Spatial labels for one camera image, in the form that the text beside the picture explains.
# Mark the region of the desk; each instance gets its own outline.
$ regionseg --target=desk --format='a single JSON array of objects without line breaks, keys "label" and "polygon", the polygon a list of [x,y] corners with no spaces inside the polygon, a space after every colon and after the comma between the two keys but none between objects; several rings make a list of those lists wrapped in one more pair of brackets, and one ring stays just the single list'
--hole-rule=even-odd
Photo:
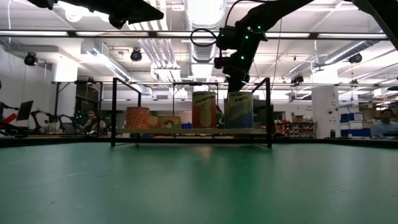
[{"label": "desk", "polygon": [[331,144],[3,148],[1,223],[398,223],[397,160]]}]

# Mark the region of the shelf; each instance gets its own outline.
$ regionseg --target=shelf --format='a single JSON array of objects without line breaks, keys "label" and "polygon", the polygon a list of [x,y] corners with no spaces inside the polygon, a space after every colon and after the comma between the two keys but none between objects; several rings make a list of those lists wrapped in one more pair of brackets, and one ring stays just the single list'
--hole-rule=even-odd
[{"label": "shelf", "polygon": [[167,129],[167,128],[153,128],[153,129],[117,129],[117,134],[122,133],[139,133],[139,134],[267,134],[265,130],[261,129]]}]

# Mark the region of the black metal frame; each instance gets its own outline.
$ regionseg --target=black metal frame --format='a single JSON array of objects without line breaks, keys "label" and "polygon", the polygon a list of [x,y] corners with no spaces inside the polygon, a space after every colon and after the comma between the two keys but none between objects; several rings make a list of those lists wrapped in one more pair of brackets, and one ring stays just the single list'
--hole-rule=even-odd
[{"label": "black metal frame", "polygon": [[[122,81],[119,78],[113,78],[113,87],[112,87],[112,130],[111,130],[111,146],[116,145],[116,102],[117,102],[117,90],[118,90],[118,82],[121,82],[122,84],[126,85],[130,89],[136,91],[138,93],[138,107],[141,107],[141,92],[136,90],[134,87],[129,85],[128,83]],[[273,122],[272,118],[272,105],[271,105],[271,79],[270,78],[265,78],[258,86],[252,91],[255,92],[258,88],[261,87],[261,85],[266,84],[266,117],[267,117],[267,124],[271,124]],[[218,90],[219,90],[219,84],[218,83],[201,83],[201,82],[173,82],[173,116],[174,116],[174,103],[175,103],[175,98],[174,98],[174,89],[176,85],[190,85],[190,86],[202,86],[202,85],[215,85],[217,87],[217,105],[218,105]],[[137,141],[140,140],[140,134],[137,134]],[[272,126],[267,125],[267,139],[215,139],[217,142],[223,142],[223,143],[233,143],[233,142],[241,142],[241,143],[261,143],[267,144],[268,148],[272,147]],[[183,139],[176,139],[174,141],[180,141],[181,143],[184,143]],[[155,139],[146,139],[146,140],[140,140],[140,142],[160,142],[164,143],[163,141],[158,141]]]},{"label": "black metal frame", "polygon": [[123,85],[129,87],[130,89],[134,90],[138,93],[138,107],[141,107],[141,96],[142,93],[136,90],[134,87],[126,83],[125,81],[121,80],[120,78],[113,78],[112,82],[112,125],[111,125],[111,146],[116,145],[116,102],[118,99],[118,82],[121,82]]},{"label": "black metal frame", "polygon": [[[0,29],[0,37],[29,37],[29,38],[107,38],[107,39],[189,39],[187,35],[177,35],[181,33],[188,33],[190,34],[191,31],[187,30],[41,30],[47,34],[38,35],[38,34],[30,34],[29,32],[36,31],[36,30],[29,30],[29,29],[21,29],[21,30],[9,30],[9,29]],[[52,35],[53,32],[65,32],[68,35]],[[169,35],[158,35],[158,33],[168,33]],[[366,33],[366,32],[266,32],[270,35],[267,37],[269,40],[350,40],[350,41],[366,41],[366,40],[380,40],[380,41],[387,41],[389,40],[387,37],[372,37],[373,34],[383,34],[383,33]],[[283,34],[309,34],[305,37],[284,37]],[[319,37],[320,34],[346,34],[352,35],[354,37]],[[361,37],[360,34],[369,35],[369,37]],[[212,37],[205,36],[205,35],[194,35],[194,39],[209,39]]]},{"label": "black metal frame", "polygon": [[[59,99],[59,94],[60,92],[66,88],[69,84],[99,84],[100,85],[100,89],[99,89],[99,99],[98,99],[98,115],[100,115],[101,113],[101,106],[102,106],[102,101],[103,101],[103,90],[104,90],[104,83],[103,82],[97,82],[97,81],[74,81],[74,82],[51,82],[53,84],[56,84],[56,92],[55,92],[55,106],[54,106],[54,116],[57,116],[58,113],[58,99]],[[61,84],[66,84],[61,90],[60,90],[60,85]],[[97,119],[97,137],[100,136],[100,122],[101,119]]]}]

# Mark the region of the cylindrical container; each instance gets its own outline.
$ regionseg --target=cylindrical container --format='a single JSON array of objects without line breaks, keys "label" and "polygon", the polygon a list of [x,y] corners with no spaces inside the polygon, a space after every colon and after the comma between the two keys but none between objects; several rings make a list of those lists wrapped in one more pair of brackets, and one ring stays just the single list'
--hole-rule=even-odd
[{"label": "cylindrical container", "polygon": [[224,126],[228,128],[228,99],[224,99]]},{"label": "cylindrical container", "polygon": [[125,128],[149,129],[149,108],[128,107]]},{"label": "cylindrical container", "polygon": [[157,117],[149,116],[149,128],[157,128]]},{"label": "cylindrical container", "polygon": [[157,125],[159,128],[181,128],[181,118],[177,116],[158,116]]},{"label": "cylindrical container", "polygon": [[228,128],[253,127],[253,93],[228,93]]},{"label": "cylindrical container", "polygon": [[216,127],[216,93],[198,91],[192,93],[193,128]]}]

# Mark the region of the red can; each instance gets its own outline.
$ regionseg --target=red can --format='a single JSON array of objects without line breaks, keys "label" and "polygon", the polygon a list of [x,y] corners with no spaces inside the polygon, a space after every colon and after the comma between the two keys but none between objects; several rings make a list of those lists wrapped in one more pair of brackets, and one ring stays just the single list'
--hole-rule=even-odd
[{"label": "red can", "polygon": [[216,93],[192,93],[192,125],[193,128],[216,128]]}]

